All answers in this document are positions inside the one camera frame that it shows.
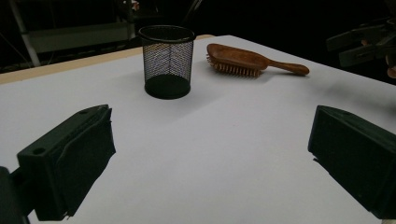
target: black mesh pencil cup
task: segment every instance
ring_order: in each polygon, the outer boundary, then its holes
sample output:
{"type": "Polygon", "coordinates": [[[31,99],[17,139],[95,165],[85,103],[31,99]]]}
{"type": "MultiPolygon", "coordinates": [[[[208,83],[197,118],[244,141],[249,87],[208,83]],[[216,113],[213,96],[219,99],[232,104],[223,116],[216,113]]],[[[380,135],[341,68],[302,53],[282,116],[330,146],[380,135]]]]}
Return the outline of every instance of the black mesh pencil cup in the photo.
{"type": "Polygon", "coordinates": [[[142,27],[145,90],[156,98],[176,99],[191,89],[193,31],[172,25],[142,27]]]}

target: hairbrush bristles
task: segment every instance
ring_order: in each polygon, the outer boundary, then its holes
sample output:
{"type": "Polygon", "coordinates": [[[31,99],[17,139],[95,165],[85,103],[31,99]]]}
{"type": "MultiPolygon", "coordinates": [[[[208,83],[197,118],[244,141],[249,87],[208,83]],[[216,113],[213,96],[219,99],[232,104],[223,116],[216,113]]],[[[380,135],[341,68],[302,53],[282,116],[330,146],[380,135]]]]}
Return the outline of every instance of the hairbrush bristles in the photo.
{"type": "Polygon", "coordinates": [[[230,74],[230,75],[238,75],[241,77],[259,77],[262,71],[258,69],[246,68],[237,65],[231,65],[227,63],[220,63],[215,59],[211,58],[209,55],[206,55],[207,61],[210,66],[221,73],[230,74]]]}

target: wooden table edge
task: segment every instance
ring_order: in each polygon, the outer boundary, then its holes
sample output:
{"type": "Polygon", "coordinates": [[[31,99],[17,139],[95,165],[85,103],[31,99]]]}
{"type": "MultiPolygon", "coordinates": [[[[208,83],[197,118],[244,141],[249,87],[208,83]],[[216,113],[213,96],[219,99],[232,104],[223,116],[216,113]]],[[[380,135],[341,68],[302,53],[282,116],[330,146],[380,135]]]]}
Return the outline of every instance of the wooden table edge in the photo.
{"type": "MultiPolygon", "coordinates": [[[[209,37],[213,37],[213,35],[198,35],[196,37],[196,40],[209,38],[209,37]]],[[[92,56],[88,58],[68,61],[64,63],[55,63],[55,64],[49,64],[49,65],[44,65],[29,69],[23,69],[15,72],[4,73],[4,74],[0,74],[0,84],[22,81],[28,78],[42,77],[45,75],[59,73],[59,72],[76,69],[84,66],[89,66],[97,63],[105,63],[121,58],[127,58],[141,53],[143,53],[143,49],[141,47],[135,49],[126,49],[126,50],[111,52],[107,54],[92,56]]]]}

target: dark background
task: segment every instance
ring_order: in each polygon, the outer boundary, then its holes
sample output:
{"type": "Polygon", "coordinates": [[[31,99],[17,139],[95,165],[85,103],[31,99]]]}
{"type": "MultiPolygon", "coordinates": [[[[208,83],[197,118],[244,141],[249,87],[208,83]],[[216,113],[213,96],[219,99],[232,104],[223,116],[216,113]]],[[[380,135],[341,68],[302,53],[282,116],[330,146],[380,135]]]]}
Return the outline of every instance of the dark background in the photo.
{"type": "MultiPolygon", "coordinates": [[[[113,0],[67,0],[66,3],[60,3],[52,0],[52,4],[57,4],[52,11],[48,11],[40,1],[31,1],[23,10],[23,16],[32,18],[29,20],[29,29],[51,27],[54,23],[51,15],[55,15],[58,26],[106,22],[114,20],[117,13],[109,4],[111,1],[113,0]]],[[[178,24],[187,11],[189,1],[164,2],[167,5],[167,15],[171,18],[169,21],[178,24]]],[[[341,67],[338,52],[326,49],[327,38],[357,28],[362,23],[388,16],[389,9],[381,0],[204,0],[186,26],[197,35],[235,35],[310,61],[395,85],[396,80],[386,74],[385,59],[341,67]]],[[[15,49],[29,59],[8,0],[0,1],[0,33],[0,68],[6,72],[7,69],[12,69],[9,68],[10,64],[23,62],[22,56],[15,49]]]]}

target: hairbrush handle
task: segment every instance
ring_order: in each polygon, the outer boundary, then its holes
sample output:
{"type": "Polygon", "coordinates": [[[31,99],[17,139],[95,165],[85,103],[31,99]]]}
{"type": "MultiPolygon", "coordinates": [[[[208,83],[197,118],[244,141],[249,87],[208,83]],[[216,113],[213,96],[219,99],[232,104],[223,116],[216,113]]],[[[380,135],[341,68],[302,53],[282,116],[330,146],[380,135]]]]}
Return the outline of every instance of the hairbrush handle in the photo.
{"type": "Polygon", "coordinates": [[[298,63],[281,63],[277,61],[270,60],[268,66],[277,67],[280,69],[288,70],[299,76],[306,76],[309,73],[309,68],[298,63]]]}

